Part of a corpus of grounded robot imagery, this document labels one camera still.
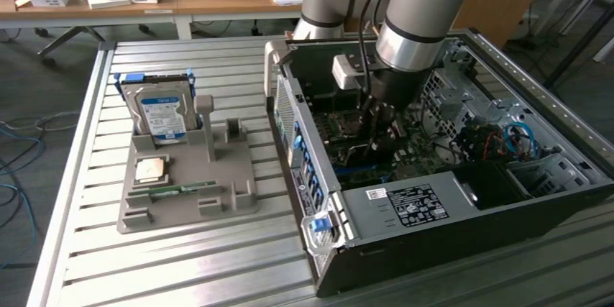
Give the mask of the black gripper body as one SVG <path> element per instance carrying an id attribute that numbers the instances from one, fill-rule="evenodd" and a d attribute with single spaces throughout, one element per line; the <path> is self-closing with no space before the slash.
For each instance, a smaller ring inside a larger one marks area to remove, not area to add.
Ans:
<path id="1" fill-rule="evenodd" d="M 418 98 L 427 76 L 427 70 L 407 73 L 394 69 L 375 70 L 370 77 L 370 95 L 378 102 L 405 110 Z"/>

